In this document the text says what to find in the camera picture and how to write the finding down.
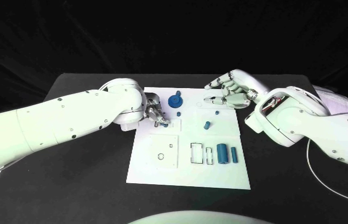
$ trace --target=cable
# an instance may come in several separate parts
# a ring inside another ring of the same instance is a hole
[[[1,168],[0,168],[0,172],[2,171],[2,170],[5,170],[18,160],[21,160],[24,157],[21,157],[20,159],[17,159],[17,160],[14,160],[14,161],[11,161],[8,164],[5,164]]]
[[[307,144],[306,144],[306,163],[307,163],[307,167],[309,167],[309,170],[312,171],[312,174],[313,174],[313,177],[316,178],[316,180],[320,182],[320,184],[335,193],[338,194],[340,197],[343,197],[345,199],[348,199],[348,197],[342,194],[339,194],[336,191],[333,191],[323,183],[322,181],[319,180],[316,174],[313,173],[313,170],[312,170],[312,166],[310,166],[310,163],[309,163],[309,157],[307,157],[307,151],[309,151],[309,143],[310,143],[310,139],[307,139]]]

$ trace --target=blue object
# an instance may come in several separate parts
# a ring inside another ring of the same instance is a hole
[[[204,129],[207,130],[210,127],[210,122],[205,122]]]
[[[217,150],[217,161],[220,164],[228,163],[227,146],[224,143],[215,145]]]
[[[231,151],[231,161],[234,163],[237,163],[237,152],[235,152],[235,147],[231,147],[230,148],[230,151]]]
[[[176,94],[168,98],[168,106],[178,108],[182,105],[181,92],[176,91]]]

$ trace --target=blue gear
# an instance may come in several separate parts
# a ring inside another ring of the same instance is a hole
[[[179,95],[181,92],[176,91],[176,94],[168,98],[168,106],[172,108],[178,108],[182,105],[182,98]]]

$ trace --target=black tablecloth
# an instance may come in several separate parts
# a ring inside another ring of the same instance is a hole
[[[97,89],[113,78],[132,78],[142,87],[202,88],[217,77],[63,74],[46,100]],[[297,86],[313,93],[304,76],[256,77],[270,88]],[[309,172],[306,139],[290,148],[277,145],[243,123],[250,112],[251,107],[237,110],[251,190],[126,184],[135,131],[122,132],[112,124],[36,152],[1,172],[0,222],[128,223],[162,212],[192,209],[241,214],[273,223],[343,223],[348,200],[320,186]],[[326,157],[313,144],[309,158],[319,178],[348,194],[348,166]]]

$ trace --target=black background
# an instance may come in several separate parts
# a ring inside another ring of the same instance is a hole
[[[123,77],[146,87],[201,88],[218,75],[63,74],[46,100],[97,89],[105,82]],[[313,93],[303,76],[254,77],[270,88],[297,84]],[[1,222],[128,223],[166,211],[211,210],[277,224],[345,223],[348,201],[312,176],[304,158],[306,139],[289,148],[276,144],[244,124],[250,112],[250,108],[237,110],[251,190],[126,184],[135,131],[122,132],[112,124],[28,155],[0,173]],[[315,144],[309,159],[320,180],[348,195],[346,165],[329,158]]]
[[[74,73],[303,74],[346,95],[346,0],[1,0],[1,109]]]

